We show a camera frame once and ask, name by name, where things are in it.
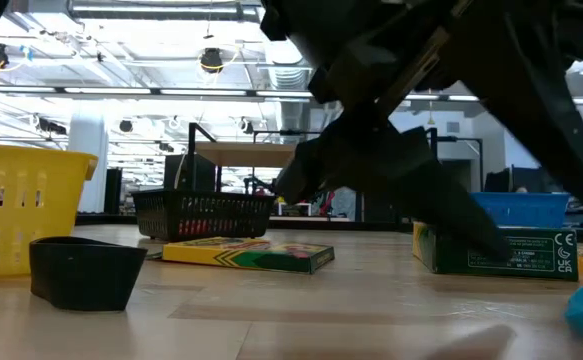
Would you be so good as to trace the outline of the white round pillar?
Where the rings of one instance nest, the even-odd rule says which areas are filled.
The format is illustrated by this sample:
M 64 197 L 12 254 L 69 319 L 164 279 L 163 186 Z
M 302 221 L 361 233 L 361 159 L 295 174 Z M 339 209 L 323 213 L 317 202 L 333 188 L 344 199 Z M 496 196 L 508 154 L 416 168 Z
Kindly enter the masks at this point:
M 79 212 L 102 213 L 104 210 L 108 141 L 107 122 L 101 111 L 80 107 L 73 112 L 68 149 L 98 157 L 92 178 L 84 185 Z

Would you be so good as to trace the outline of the wide black rubber band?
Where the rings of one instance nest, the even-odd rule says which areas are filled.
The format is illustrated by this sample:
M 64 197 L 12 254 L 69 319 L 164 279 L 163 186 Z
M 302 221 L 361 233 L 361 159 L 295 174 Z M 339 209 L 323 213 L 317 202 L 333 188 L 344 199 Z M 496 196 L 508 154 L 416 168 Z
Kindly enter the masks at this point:
M 30 291 L 58 309 L 126 309 L 144 263 L 144 248 L 55 236 L 29 244 Z

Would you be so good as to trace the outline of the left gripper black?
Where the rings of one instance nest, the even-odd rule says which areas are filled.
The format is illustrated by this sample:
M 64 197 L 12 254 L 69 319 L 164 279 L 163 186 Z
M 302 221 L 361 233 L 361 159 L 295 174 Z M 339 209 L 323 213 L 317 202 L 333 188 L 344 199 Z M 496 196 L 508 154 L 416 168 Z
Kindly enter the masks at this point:
M 262 32 L 293 43 L 314 68 L 308 91 L 318 103 L 381 100 L 393 108 L 436 67 L 471 0 L 261 3 Z M 422 127 L 399 132 L 375 110 L 345 111 L 318 137 L 297 144 L 274 192 L 295 204 L 342 187 L 387 199 L 493 260 L 512 255 L 485 209 L 439 162 Z

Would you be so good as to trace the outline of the thick crayon box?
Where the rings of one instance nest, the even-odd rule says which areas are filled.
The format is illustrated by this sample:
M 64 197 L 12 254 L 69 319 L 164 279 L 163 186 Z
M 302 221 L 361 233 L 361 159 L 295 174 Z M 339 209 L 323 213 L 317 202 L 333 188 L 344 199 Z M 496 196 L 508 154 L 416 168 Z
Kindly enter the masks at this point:
M 512 248 L 512 257 L 505 262 L 491 260 L 419 222 L 413 226 L 412 253 L 436 274 L 579 279 L 574 230 L 504 227 L 502 231 Z

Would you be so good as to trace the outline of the black plastic basket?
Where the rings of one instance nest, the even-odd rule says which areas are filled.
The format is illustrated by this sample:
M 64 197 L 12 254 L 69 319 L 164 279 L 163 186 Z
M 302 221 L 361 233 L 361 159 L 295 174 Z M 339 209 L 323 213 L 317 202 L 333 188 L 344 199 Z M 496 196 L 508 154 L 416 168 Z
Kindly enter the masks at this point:
M 260 237 L 275 201 L 272 196 L 170 189 L 134 192 L 132 197 L 139 232 L 169 242 Z

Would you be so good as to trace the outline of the black tall cabinet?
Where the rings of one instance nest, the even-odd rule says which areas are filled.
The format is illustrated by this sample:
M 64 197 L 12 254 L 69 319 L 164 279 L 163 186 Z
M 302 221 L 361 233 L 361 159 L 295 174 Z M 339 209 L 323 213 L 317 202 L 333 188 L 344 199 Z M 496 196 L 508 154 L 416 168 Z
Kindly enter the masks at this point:
M 120 196 L 122 190 L 122 173 L 120 168 L 111 168 L 106 173 L 104 212 L 117 215 L 120 211 Z

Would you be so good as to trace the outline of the black desk monitor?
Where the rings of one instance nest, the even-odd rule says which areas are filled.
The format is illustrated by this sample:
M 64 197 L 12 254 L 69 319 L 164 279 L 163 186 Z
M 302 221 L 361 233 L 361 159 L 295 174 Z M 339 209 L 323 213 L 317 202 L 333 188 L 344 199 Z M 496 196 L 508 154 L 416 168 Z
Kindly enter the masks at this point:
M 485 192 L 516 192 L 525 188 L 528 192 L 543 192 L 542 173 L 539 169 L 509 167 L 486 176 Z

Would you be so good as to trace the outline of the wooden shelf with black legs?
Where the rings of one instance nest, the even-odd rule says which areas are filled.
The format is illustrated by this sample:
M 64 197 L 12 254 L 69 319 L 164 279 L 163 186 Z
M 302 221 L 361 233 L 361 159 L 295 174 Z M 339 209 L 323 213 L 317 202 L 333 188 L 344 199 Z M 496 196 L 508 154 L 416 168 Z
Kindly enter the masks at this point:
M 261 130 L 252 132 L 252 142 L 218 142 L 198 123 L 190 123 L 188 128 L 188 148 L 182 156 L 180 166 L 186 164 L 186 188 L 196 188 L 196 160 L 199 153 L 216 166 L 216 192 L 222 187 L 222 167 L 283 167 L 294 154 L 292 144 L 257 143 L 259 134 L 281 136 L 319 135 L 316 131 L 302 130 Z

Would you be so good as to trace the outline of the black background monitor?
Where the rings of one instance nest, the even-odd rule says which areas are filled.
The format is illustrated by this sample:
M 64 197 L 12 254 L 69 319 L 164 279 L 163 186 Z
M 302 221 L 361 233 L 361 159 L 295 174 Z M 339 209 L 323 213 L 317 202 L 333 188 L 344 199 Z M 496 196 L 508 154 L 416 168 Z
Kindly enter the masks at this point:
M 195 165 L 195 189 L 213 192 L 216 185 L 216 165 L 199 154 L 193 156 L 193 161 Z M 166 189 L 189 188 L 187 164 L 187 155 L 167 155 L 165 157 L 163 186 Z

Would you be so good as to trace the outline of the yellow plastic basket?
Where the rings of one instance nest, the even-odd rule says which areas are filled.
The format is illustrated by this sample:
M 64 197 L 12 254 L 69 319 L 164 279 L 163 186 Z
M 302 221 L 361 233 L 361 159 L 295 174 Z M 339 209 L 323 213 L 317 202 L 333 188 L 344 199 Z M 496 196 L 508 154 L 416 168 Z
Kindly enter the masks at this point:
M 95 155 L 0 145 L 0 276 L 30 272 L 29 244 L 71 234 Z

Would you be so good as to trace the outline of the long ceiling light strip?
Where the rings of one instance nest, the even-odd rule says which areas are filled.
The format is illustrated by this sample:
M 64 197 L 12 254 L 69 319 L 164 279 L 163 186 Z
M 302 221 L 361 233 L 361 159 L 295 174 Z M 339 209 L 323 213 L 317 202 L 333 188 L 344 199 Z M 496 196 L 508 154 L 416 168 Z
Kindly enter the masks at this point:
M 229 89 L 191 89 L 191 88 L 131 88 L 131 87 L 49 87 L 0 85 L 1 94 L 22 94 L 43 96 L 100 96 L 103 98 L 152 98 L 152 97 L 184 97 L 194 99 L 204 98 L 262 98 L 274 100 L 314 100 L 308 91 L 279 91 L 279 90 L 229 90 Z M 406 101 L 418 102 L 457 102 L 477 103 L 479 99 L 473 95 L 446 95 L 446 94 L 408 94 Z M 575 104 L 583 105 L 583 98 L 573 98 Z

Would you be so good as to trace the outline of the blue plastic basket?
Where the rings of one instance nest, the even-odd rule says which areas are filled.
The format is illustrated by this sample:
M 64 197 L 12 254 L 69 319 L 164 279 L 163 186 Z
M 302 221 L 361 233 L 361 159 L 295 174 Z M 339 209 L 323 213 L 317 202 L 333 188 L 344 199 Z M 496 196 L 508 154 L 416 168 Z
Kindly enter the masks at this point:
M 476 192 L 473 198 L 499 226 L 560 228 L 568 194 Z

